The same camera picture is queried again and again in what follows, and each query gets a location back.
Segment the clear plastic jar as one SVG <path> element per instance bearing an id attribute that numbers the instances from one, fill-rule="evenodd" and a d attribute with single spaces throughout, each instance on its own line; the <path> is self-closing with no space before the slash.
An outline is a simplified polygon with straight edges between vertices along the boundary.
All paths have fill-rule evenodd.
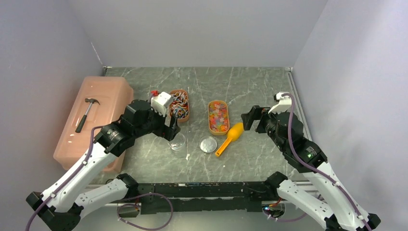
<path id="1" fill-rule="evenodd" d="M 168 142 L 170 150 L 179 152 L 186 144 L 186 137 L 182 133 L 178 133 L 173 140 Z"/>

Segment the orange plastic scoop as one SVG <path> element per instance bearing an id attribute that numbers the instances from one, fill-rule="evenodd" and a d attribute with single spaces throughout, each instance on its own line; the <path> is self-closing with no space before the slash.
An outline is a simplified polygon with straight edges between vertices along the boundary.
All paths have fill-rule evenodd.
<path id="1" fill-rule="evenodd" d="M 220 157 L 223 152 L 226 150 L 228 145 L 233 142 L 237 141 L 237 139 L 241 136 L 244 131 L 243 122 L 235 124 L 227 133 L 226 140 L 222 143 L 222 145 L 217 149 L 215 155 L 216 157 Z"/>

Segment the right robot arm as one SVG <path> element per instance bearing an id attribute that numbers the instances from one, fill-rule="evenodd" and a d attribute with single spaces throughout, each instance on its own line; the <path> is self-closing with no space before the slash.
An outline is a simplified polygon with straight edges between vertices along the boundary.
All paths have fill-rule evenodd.
<path id="1" fill-rule="evenodd" d="M 267 180 L 266 196 L 281 197 L 311 216 L 326 231 L 372 231 L 379 226 L 378 215 L 368 213 L 348 193 L 334 173 L 327 156 L 313 141 L 304 137 L 303 123 L 289 111 L 270 113 L 255 105 L 241 115 L 244 130 L 259 121 L 257 133 L 265 133 L 284 158 L 315 186 L 323 200 L 295 185 L 284 174 L 275 172 Z"/>

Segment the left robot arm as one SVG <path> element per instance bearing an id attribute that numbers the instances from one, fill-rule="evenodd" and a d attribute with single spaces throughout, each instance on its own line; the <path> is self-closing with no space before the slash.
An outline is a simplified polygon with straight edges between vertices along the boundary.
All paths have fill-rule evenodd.
<path id="1" fill-rule="evenodd" d="M 173 97 L 165 92 L 149 100 L 133 100 L 118 120 L 94 127 L 89 148 L 52 186 L 32 192 L 27 203 L 52 231 L 71 231 L 89 213 L 114 201 L 134 202 L 142 195 L 139 184 L 128 174 L 120 174 L 108 184 L 86 192 L 85 188 L 108 164 L 116 160 L 137 138 L 154 134 L 168 141 L 180 128 L 166 115 Z"/>

